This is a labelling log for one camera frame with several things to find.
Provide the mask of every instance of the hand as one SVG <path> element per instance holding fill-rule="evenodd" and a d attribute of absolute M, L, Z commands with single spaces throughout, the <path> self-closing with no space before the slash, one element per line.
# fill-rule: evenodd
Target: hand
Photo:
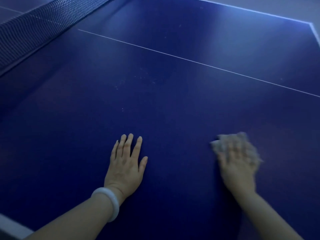
<path fill-rule="evenodd" d="M 133 137 L 133 134 L 129 134 L 126 141 L 126 135 L 122 135 L 120 143 L 116 141 L 111 152 L 110 165 L 104 180 L 104 187 L 114 192 L 119 205 L 132 195 L 141 184 L 148 160 L 148 157 L 145 156 L 138 166 L 138 157 L 142 144 L 141 136 L 138 138 L 130 156 Z"/>
<path fill-rule="evenodd" d="M 225 186 L 235 198 L 255 193 L 254 175 L 258 170 L 258 163 L 252 163 L 249 152 L 253 146 L 250 142 L 243 142 L 237 135 L 228 135 L 225 143 L 227 155 L 218 153 L 220 173 Z"/>

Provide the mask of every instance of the table tennis net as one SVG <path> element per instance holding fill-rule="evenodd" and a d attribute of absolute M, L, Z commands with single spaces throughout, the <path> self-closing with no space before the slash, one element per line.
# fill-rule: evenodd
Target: table tennis net
<path fill-rule="evenodd" d="M 0 76 L 110 0 L 53 0 L 0 24 Z"/>

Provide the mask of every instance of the blue table surface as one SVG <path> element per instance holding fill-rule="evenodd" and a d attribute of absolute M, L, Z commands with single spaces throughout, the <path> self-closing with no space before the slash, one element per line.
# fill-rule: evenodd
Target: blue table surface
<path fill-rule="evenodd" d="M 306 23 L 200 0 L 114 0 L 0 79 L 0 212 L 37 230 L 102 186 L 114 142 L 133 133 L 145 176 L 98 238 L 236 239 L 241 210 L 208 143 L 245 131 L 265 161 L 258 193 L 315 239 L 319 63 Z"/>

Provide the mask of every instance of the white bangle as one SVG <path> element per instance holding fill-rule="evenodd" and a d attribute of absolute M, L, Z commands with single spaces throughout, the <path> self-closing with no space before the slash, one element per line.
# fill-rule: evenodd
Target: white bangle
<path fill-rule="evenodd" d="M 114 219 L 117 218 L 118 214 L 119 214 L 119 202 L 118 202 L 118 199 L 117 197 L 115 196 L 115 194 L 108 188 L 98 188 L 96 189 L 91 197 L 97 193 L 102 193 L 102 194 L 105 194 L 111 201 L 112 203 L 112 206 L 113 206 L 113 214 L 112 214 L 112 217 L 111 219 L 108 221 L 108 222 L 112 222 Z"/>

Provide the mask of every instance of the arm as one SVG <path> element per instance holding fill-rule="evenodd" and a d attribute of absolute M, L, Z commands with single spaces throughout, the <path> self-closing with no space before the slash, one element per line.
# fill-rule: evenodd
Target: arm
<path fill-rule="evenodd" d="M 127 141 L 126 135 L 122 135 L 120 143 L 118 141 L 115 143 L 104 181 L 104 187 L 115 194 L 119 205 L 122 205 L 124 200 L 140 185 L 148 159 L 144 157 L 138 166 L 142 138 L 138 138 L 130 156 L 132 139 L 133 134 L 128 136 Z M 112 214 L 113 206 L 110 199 L 105 194 L 97 193 L 26 239 L 93 240 Z"/>
<path fill-rule="evenodd" d="M 218 154 L 220 172 L 224 184 L 232 193 L 242 210 L 249 217 L 263 240 L 302 240 L 277 212 L 256 193 L 254 174 L 258 170 L 256 163 L 250 162 L 245 142 L 240 138 L 228 136 L 226 140 L 228 160 L 224 153 Z"/>

